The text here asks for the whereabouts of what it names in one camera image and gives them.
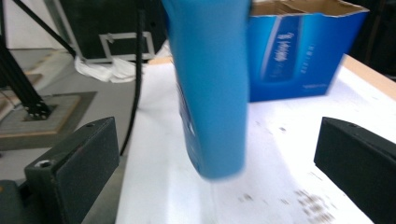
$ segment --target blue cardboard box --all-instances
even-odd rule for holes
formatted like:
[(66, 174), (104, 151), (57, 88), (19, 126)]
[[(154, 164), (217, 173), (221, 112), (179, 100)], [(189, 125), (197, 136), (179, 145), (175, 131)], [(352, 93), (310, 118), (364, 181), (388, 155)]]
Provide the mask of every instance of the blue cardboard box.
[(250, 101), (325, 94), (367, 12), (338, 0), (255, 3), (247, 29)]

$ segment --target floor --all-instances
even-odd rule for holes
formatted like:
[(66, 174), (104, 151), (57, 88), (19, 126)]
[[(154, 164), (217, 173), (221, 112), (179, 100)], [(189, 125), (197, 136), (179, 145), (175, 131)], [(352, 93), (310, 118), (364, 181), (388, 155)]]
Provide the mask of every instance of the floor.
[[(97, 91), (78, 127), (97, 119), (114, 117), (119, 147), (122, 146), (134, 99), (134, 82), (113, 84), (85, 77), (75, 70), (72, 57), (64, 50), (12, 50), (12, 54), (25, 72), (43, 75), (35, 86), (41, 96)], [(24, 179), (23, 168), (47, 150), (36, 148), (1, 152), (0, 179), (21, 183)], [(121, 157), (119, 168), (107, 182), (83, 223), (115, 222), (124, 167), (125, 158)]]

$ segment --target screw hole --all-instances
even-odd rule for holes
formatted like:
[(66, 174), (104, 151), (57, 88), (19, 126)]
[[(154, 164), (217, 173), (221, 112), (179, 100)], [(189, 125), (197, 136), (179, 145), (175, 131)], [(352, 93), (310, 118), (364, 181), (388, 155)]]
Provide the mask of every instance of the screw hole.
[(35, 167), (45, 168), (51, 165), (52, 165), (51, 161), (39, 161), (38, 163), (35, 164)]

